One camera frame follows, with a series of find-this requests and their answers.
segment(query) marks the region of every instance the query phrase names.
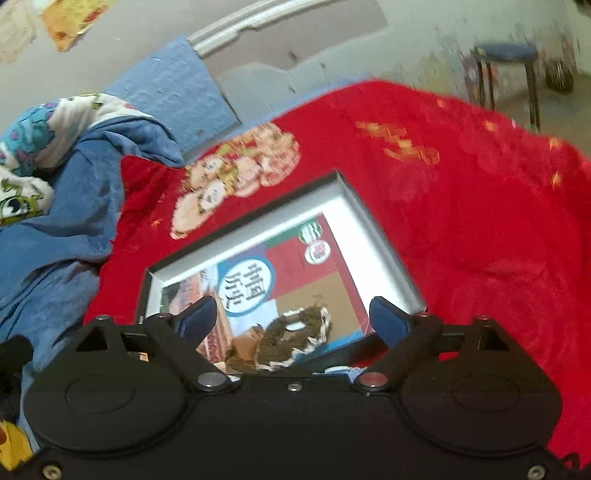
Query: silver screw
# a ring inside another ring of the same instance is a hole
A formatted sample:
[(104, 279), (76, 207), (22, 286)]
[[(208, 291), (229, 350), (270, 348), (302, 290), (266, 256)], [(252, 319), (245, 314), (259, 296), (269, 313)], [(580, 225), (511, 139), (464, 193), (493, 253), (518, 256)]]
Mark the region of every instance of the silver screw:
[(56, 465), (46, 465), (42, 470), (43, 476), (47, 480), (60, 480), (61, 469)]
[(544, 465), (534, 465), (527, 472), (528, 480), (542, 480), (546, 476), (546, 467)]
[(199, 385), (207, 388), (219, 388), (226, 383), (227, 380), (228, 377), (220, 372), (207, 372), (199, 375), (197, 378)]

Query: picture frame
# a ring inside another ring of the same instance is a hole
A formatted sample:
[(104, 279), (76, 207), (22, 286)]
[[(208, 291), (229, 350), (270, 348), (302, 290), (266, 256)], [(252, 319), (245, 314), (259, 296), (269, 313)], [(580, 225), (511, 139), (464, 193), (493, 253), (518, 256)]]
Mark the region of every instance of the picture frame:
[[(135, 320), (177, 314), (204, 294), (216, 298), (218, 321), (198, 350), (231, 365), (230, 373), (308, 375), (352, 365), (385, 349), (369, 322), (375, 296), (409, 314), (425, 309), (381, 227), (336, 170), (148, 268)], [(291, 315), (300, 324), (298, 312), (321, 304), (330, 327), (326, 338), (319, 330), (319, 339), (308, 338), (314, 348), (282, 343), (282, 351), (294, 347), (291, 359), (261, 348), (273, 322)], [(261, 359), (263, 350), (276, 355)]]

